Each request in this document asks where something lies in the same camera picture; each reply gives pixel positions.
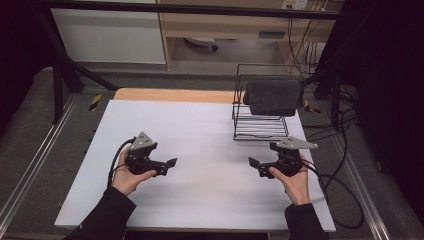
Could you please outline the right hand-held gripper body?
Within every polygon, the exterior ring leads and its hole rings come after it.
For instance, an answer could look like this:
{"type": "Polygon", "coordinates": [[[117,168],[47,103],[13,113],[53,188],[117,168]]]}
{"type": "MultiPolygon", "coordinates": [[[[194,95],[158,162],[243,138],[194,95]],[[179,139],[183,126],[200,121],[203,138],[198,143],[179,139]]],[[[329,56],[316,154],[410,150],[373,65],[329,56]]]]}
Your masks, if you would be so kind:
{"type": "Polygon", "coordinates": [[[296,175],[303,166],[303,160],[300,157],[301,149],[317,149],[318,145],[307,142],[295,137],[285,137],[275,142],[280,148],[277,152],[278,160],[271,163],[260,164],[260,176],[273,179],[274,176],[269,172],[270,167],[275,167],[284,175],[291,177],[296,175]]]}

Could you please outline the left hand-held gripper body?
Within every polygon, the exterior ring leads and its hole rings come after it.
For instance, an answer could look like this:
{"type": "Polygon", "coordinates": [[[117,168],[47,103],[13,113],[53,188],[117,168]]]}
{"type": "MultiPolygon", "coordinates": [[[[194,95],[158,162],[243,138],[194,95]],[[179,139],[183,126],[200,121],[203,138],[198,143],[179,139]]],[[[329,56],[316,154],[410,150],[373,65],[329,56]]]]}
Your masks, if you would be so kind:
{"type": "Polygon", "coordinates": [[[135,138],[125,159],[125,164],[132,174],[140,175],[150,170],[155,170],[159,176],[167,174],[166,163],[150,159],[151,147],[155,143],[145,132],[135,138]]]}

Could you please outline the black wire rack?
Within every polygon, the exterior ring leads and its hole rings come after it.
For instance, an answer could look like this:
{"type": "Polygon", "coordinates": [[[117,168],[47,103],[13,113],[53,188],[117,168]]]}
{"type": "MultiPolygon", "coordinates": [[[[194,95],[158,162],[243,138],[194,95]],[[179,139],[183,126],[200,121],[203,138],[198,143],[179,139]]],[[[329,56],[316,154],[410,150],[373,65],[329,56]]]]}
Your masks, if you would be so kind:
{"type": "Polygon", "coordinates": [[[303,88],[304,77],[294,67],[286,64],[239,64],[236,70],[234,101],[232,102],[233,139],[253,141],[278,141],[289,135],[283,116],[252,115],[243,103],[246,84],[257,80],[298,80],[303,88]]]}

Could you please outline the dark grey cloth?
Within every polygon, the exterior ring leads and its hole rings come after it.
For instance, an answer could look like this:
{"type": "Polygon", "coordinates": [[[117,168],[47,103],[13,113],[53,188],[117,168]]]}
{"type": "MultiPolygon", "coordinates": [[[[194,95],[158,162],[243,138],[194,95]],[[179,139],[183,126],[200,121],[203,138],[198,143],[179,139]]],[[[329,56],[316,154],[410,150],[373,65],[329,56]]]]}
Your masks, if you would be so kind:
{"type": "Polygon", "coordinates": [[[252,115],[295,115],[302,107],[304,88],[298,80],[257,80],[246,84],[243,103],[252,115]]]}

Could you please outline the person's left hand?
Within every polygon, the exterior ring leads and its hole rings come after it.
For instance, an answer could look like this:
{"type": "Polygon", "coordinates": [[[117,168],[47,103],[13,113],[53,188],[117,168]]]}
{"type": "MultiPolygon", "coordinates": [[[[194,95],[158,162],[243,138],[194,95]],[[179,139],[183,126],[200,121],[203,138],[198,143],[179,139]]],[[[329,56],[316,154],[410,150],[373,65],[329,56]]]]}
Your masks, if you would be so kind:
{"type": "Polygon", "coordinates": [[[152,177],[154,177],[157,172],[155,170],[147,171],[140,175],[132,174],[127,166],[125,165],[125,159],[129,152],[130,148],[126,147],[119,155],[118,166],[113,172],[111,186],[117,189],[119,192],[128,196],[133,191],[136,190],[137,186],[152,177]]]}

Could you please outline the person's right hand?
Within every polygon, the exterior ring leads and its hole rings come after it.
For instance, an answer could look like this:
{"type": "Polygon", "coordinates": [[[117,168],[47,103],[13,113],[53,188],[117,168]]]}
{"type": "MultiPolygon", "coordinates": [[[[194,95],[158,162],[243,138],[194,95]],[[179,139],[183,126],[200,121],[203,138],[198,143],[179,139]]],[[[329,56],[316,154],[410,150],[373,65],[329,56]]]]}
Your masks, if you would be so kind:
{"type": "Polygon", "coordinates": [[[284,186],[285,192],[294,205],[305,205],[311,202],[308,186],[308,168],[303,166],[296,175],[288,177],[275,167],[269,172],[284,186]]]}

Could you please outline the yellow black tape strip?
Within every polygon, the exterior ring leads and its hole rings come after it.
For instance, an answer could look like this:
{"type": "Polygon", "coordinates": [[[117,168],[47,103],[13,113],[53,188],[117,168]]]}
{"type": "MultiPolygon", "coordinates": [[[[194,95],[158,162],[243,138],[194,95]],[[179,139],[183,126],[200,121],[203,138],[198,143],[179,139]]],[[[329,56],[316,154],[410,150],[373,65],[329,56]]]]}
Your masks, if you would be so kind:
{"type": "Polygon", "coordinates": [[[100,102],[101,98],[102,98],[102,94],[96,94],[94,96],[94,98],[93,98],[93,100],[92,100],[92,102],[89,106],[89,111],[95,111],[95,109],[96,109],[98,103],[100,102]]]}
{"type": "Polygon", "coordinates": [[[305,112],[311,112],[311,113],[314,113],[314,114],[317,114],[317,115],[321,114],[321,111],[319,109],[314,109],[314,108],[311,107],[310,102],[308,100],[305,99],[303,101],[303,103],[304,103],[304,111],[305,112]]]}

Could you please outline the wooden table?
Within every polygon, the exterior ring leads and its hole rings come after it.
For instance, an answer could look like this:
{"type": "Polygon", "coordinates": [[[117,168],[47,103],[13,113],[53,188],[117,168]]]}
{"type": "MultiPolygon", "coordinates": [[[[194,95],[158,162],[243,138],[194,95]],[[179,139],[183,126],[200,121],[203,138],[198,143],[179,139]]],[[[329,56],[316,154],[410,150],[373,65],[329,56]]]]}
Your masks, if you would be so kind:
{"type": "Polygon", "coordinates": [[[121,88],[114,100],[225,103],[234,101],[232,91],[121,88]]]}

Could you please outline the black metal stand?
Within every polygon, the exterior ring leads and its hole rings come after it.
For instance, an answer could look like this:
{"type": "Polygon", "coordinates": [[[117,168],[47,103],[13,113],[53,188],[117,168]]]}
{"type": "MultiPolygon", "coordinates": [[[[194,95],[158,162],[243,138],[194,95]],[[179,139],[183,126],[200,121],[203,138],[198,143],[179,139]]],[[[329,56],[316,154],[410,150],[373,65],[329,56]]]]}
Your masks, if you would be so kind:
{"type": "Polygon", "coordinates": [[[305,86],[309,86],[312,83],[318,84],[313,93],[316,100],[325,100],[330,97],[330,123],[339,131],[341,128],[341,124],[339,123],[341,94],[341,80],[339,74],[329,70],[319,71],[304,80],[305,86]]]}
{"type": "Polygon", "coordinates": [[[49,9],[38,8],[33,13],[40,27],[40,31],[46,38],[47,50],[53,61],[54,124],[58,123],[64,115],[63,84],[66,84],[72,93],[81,93],[84,89],[79,74],[82,74],[108,90],[119,89],[118,86],[95,75],[70,58],[49,9]]]}

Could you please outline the office chair base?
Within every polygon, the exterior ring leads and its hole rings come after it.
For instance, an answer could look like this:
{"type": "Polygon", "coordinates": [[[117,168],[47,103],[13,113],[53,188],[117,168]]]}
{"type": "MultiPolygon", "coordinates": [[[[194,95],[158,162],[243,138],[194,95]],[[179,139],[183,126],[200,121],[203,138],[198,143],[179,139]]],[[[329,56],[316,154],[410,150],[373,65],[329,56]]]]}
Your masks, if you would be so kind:
{"type": "Polygon", "coordinates": [[[209,47],[212,51],[217,51],[219,49],[216,41],[213,38],[192,38],[187,37],[186,41],[203,47],[209,47]]]}

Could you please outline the black curtain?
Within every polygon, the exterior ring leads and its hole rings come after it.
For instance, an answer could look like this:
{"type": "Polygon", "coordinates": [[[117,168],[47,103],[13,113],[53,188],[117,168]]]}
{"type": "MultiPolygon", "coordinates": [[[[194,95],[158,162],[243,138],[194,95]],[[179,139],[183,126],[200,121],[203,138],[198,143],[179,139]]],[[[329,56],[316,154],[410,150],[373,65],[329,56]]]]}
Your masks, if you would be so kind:
{"type": "Polygon", "coordinates": [[[424,224],[424,0],[345,0],[352,26],[342,81],[359,90],[360,123],[375,157],[424,224]]]}
{"type": "Polygon", "coordinates": [[[0,135],[50,65],[30,0],[0,0],[0,135]]]}

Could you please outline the wooden desk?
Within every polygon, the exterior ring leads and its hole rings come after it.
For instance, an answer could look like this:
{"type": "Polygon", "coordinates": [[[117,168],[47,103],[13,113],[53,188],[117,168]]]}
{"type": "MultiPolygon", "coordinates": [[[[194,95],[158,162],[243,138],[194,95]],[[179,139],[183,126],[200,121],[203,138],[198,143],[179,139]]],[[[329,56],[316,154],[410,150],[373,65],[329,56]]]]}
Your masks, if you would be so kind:
{"type": "MultiPolygon", "coordinates": [[[[282,9],[283,0],[156,0],[158,4],[247,7],[282,9]]],[[[304,10],[339,12],[345,0],[308,0],[304,10]]],[[[300,65],[308,43],[325,43],[333,29],[333,20],[277,19],[269,17],[172,14],[159,15],[166,64],[172,65],[178,38],[220,38],[270,40],[277,43],[287,65],[300,65]]]]}

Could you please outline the white power strip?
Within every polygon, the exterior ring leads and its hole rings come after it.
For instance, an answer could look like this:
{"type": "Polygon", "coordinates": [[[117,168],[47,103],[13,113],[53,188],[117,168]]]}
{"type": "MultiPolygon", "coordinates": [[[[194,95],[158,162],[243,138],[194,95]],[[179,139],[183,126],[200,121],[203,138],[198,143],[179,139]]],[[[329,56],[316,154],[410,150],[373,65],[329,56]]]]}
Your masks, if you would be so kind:
{"type": "Polygon", "coordinates": [[[308,0],[283,0],[281,8],[288,10],[304,10],[308,0]]]}

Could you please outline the aluminium rail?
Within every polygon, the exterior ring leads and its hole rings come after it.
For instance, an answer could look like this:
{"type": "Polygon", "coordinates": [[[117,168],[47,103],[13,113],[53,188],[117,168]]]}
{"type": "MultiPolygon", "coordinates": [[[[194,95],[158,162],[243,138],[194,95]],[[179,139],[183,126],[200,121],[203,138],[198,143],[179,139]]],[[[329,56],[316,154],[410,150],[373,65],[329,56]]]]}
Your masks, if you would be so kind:
{"type": "Polygon", "coordinates": [[[75,103],[79,98],[79,94],[72,94],[68,98],[63,108],[63,115],[50,127],[46,137],[43,139],[41,145],[37,149],[37,152],[32,157],[12,194],[6,201],[4,207],[0,210],[0,236],[5,234],[7,228],[12,222],[27,192],[38,175],[38,172],[42,168],[52,147],[67,123],[69,116],[75,107],[75,103]]]}
{"type": "Polygon", "coordinates": [[[362,206],[367,224],[375,240],[390,240],[390,234],[377,210],[377,207],[361,178],[353,159],[347,150],[347,142],[341,135],[333,136],[334,143],[337,146],[338,152],[344,159],[344,169],[353,187],[353,191],[362,206]]]}

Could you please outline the black frame bar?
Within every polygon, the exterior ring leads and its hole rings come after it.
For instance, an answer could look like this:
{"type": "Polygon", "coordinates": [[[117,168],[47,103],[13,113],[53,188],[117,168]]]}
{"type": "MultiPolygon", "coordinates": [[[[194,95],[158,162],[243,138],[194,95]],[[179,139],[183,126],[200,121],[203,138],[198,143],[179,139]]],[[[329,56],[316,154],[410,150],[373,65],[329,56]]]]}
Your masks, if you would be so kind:
{"type": "Polygon", "coordinates": [[[36,0],[36,3],[46,8],[75,9],[75,10],[223,15],[223,16],[252,16],[252,17],[318,19],[318,20],[338,20],[338,19],[346,18],[345,14],[341,14],[338,12],[254,9],[254,8],[246,8],[246,7],[124,3],[124,2],[77,1],[77,0],[36,0]]]}

